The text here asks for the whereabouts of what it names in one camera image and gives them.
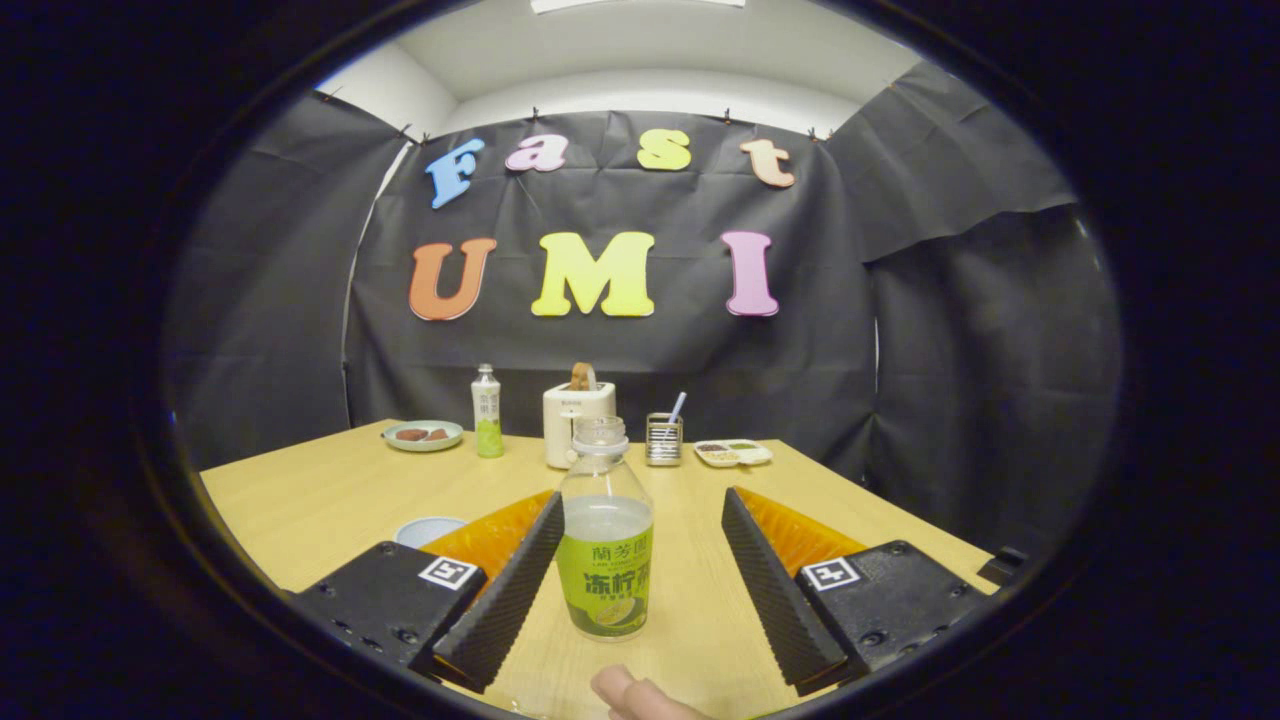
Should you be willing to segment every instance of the small plate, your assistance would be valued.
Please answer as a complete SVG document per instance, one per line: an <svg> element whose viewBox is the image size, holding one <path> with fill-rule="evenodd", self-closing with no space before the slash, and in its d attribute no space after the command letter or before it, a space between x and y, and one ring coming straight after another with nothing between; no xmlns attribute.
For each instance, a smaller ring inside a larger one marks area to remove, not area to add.
<svg viewBox="0 0 1280 720"><path fill-rule="evenodd" d="M754 439L704 439L694 443L694 452L712 468L762 465L773 460L773 452Z"/></svg>
<svg viewBox="0 0 1280 720"><path fill-rule="evenodd" d="M431 432L442 428L445 433L448 433L448 436L442 439L398 439L396 437L396 433L401 430ZM445 420L413 420L412 423L401 423L387 428L383 430L383 439L385 439L387 445L392 447L398 447L410 452L431 452L434 450L453 447L454 445L462 442L462 425Z"/></svg>
<svg viewBox="0 0 1280 720"><path fill-rule="evenodd" d="M457 518L419 518L417 520L404 523L401 529L396 530L396 537L392 539L401 544L420 548L438 538L443 538L462 525L466 525L466 523Z"/></svg>

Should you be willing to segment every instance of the metal pen holder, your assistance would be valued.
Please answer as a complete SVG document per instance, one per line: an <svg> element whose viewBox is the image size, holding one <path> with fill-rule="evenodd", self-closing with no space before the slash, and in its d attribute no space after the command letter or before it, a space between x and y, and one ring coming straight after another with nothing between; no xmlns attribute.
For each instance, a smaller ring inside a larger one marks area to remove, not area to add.
<svg viewBox="0 0 1280 720"><path fill-rule="evenodd" d="M680 465L685 419L668 423L671 413L649 413L644 428L644 459L649 465Z"/></svg>

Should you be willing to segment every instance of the foam letter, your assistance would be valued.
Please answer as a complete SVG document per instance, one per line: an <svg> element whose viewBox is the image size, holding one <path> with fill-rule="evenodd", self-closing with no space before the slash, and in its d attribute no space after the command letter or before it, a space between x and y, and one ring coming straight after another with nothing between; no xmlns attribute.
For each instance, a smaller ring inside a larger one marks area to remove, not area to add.
<svg viewBox="0 0 1280 720"><path fill-rule="evenodd" d="M484 141L474 137L451 150L448 155L436 158L426 167L431 182L435 183L435 200L431 201L431 208L439 210L442 205L471 187L471 181L462 179L462 176L476 172L476 156L472 152L479 152L483 149Z"/></svg>
<svg viewBox="0 0 1280 720"><path fill-rule="evenodd" d="M768 140L753 140L739 145L739 147L744 152L751 154L751 170L755 172L755 177L774 187L791 187L795 184L796 177L791 173L783 173L778 168L778 160L788 160L791 158L786 150L774 149L773 142Z"/></svg>
<svg viewBox="0 0 1280 720"><path fill-rule="evenodd" d="M764 273L764 249L772 242L758 232L727 232L721 236L733 258L733 297L724 304L735 315L773 315L778 301L769 295Z"/></svg>
<svg viewBox="0 0 1280 720"><path fill-rule="evenodd" d="M534 168L548 173L564 164L568 140L563 135L535 135L521 140L520 147L507 156L507 169L521 172Z"/></svg>
<svg viewBox="0 0 1280 720"><path fill-rule="evenodd" d="M595 307L595 301L609 284L609 296L600 304L605 315L641 318L653 314L645 286L645 263L653 236L643 232L620 232L600 254L591 258L582 237L573 232L557 232L539 242L547 249L547 272L543 274L543 295L534 301L534 315L556 316L568 314L564 283L568 283L584 315Z"/></svg>
<svg viewBox="0 0 1280 720"><path fill-rule="evenodd" d="M640 136L636 160L650 170L681 170L694 156L689 150L689 136L678 129L650 129Z"/></svg>
<svg viewBox="0 0 1280 720"><path fill-rule="evenodd" d="M453 297L436 295L440 279L440 265L444 258L453 252L447 242L424 245L413 251L413 279L408 283L408 306L424 320L454 320L467 314L467 310L480 297L480 281L484 279L484 261L489 252L498 247L498 241L477 237L462 243L466 264L462 265L462 283Z"/></svg>

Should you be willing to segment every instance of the plastic bottle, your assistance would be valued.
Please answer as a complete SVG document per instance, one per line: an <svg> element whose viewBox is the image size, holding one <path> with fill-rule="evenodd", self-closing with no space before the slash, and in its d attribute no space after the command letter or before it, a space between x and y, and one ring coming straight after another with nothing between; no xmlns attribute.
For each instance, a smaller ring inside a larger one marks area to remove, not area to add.
<svg viewBox="0 0 1280 720"><path fill-rule="evenodd" d="M480 365L480 377L471 382L471 402L476 411L476 454L502 457L502 420L498 401L502 383L493 377L493 365Z"/></svg>
<svg viewBox="0 0 1280 720"><path fill-rule="evenodd" d="M600 642L634 638L649 616L653 500L622 460L625 433L621 418L577 420L577 460L561 483L561 587L570 620Z"/></svg>

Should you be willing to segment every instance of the bottle label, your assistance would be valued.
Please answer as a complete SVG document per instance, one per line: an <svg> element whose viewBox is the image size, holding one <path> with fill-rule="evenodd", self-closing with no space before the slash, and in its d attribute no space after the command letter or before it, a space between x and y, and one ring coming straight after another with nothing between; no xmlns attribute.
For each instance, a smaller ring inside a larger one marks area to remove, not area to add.
<svg viewBox="0 0 1280 720"><path fill-rule="evenodd" d="M476 411L476 454L480 457L502 456L502 420L499 420L499 386L471 386Z"/></svg>
<svg viewBox="0 0 1280 720"><path fill-rule="evenodd" d="M627 539L589 542L564 536L556 551L568 616L582 632L628 635L649 616L653 525Z"/></svg>

